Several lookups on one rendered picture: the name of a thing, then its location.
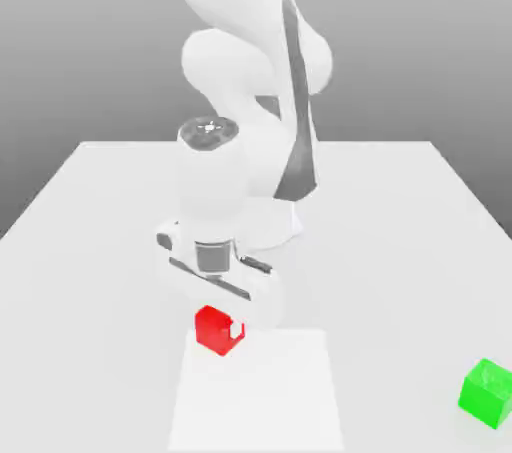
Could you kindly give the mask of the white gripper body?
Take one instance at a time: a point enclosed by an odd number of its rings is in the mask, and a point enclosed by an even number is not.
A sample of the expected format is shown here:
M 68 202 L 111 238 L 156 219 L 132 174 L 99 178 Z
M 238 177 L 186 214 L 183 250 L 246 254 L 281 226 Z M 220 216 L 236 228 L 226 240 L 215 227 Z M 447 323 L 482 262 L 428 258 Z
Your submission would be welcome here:
M 283 317 L 283 285 L 274 269 L 262 271 L 232 258 L 228 272 L 207 274 L 169 256 L 167 281 L 199 306 L 252 327 L 275 328 Z

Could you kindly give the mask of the small red cube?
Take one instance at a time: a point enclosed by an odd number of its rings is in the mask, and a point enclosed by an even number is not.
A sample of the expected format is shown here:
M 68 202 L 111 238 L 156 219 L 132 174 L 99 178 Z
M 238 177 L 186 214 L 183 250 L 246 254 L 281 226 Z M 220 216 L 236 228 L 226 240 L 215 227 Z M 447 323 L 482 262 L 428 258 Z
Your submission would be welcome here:
M 245 325 L 233 337 L 234 320 L 226 313 L 209 305 L 198 310 L 194 317 L 196 341 L 219 356 L 225 356 L 245 338 Z

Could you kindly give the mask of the small green cube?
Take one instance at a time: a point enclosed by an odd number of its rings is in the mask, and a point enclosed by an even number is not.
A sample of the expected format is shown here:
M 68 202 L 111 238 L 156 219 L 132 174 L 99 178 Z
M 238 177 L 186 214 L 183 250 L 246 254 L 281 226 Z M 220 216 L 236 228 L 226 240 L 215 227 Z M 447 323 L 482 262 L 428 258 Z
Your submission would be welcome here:
M 482 358 L 465 376 L 460 408 L 497 429 L 512 412 L 512 371 Z

